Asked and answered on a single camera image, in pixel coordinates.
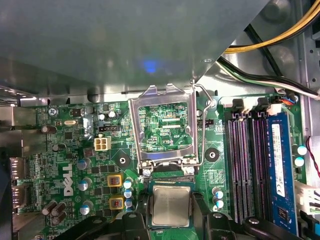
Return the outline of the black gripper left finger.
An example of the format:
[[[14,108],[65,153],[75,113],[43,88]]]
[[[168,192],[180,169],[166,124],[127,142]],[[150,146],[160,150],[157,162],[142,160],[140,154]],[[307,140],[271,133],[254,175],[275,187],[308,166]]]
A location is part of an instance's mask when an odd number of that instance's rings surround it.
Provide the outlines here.
[[[76,240],[149,240],[147,221],[150,218],[150,194],[141,191],[133,211],[119,213],[115,219],[90,217],[77,224]]]

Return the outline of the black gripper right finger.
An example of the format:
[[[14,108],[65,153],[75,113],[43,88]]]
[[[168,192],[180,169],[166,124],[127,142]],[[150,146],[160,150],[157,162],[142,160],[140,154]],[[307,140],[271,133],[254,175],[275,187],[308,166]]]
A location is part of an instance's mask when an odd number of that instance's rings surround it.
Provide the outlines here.
[[[256,216],[242,224],[220,212],[210,211],[200,193],[192,194],[192,217],[200,240],[298,240],[299,237]]]

